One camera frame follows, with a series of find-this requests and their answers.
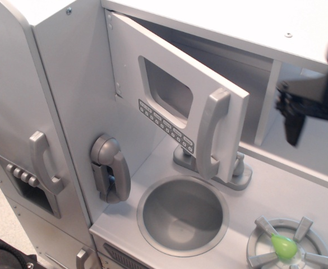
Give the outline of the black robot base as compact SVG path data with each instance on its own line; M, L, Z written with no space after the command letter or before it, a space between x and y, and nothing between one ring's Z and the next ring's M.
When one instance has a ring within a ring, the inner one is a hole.
M26 255L0 239L0 268L41 268L36 255Z

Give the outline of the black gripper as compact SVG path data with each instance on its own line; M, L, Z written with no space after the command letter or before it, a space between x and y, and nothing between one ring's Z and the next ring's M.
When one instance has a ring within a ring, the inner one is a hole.
M328 73L277 84L276 108L284 116L286 141L297 146L306 116L328 120Z

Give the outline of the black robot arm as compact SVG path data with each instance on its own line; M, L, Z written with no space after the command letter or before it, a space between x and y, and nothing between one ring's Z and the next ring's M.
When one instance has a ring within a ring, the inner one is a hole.
M328 73L318 78L280 81L276 89L279 96L275 108L284 116L286 141L296 147L306 117L328 120Z

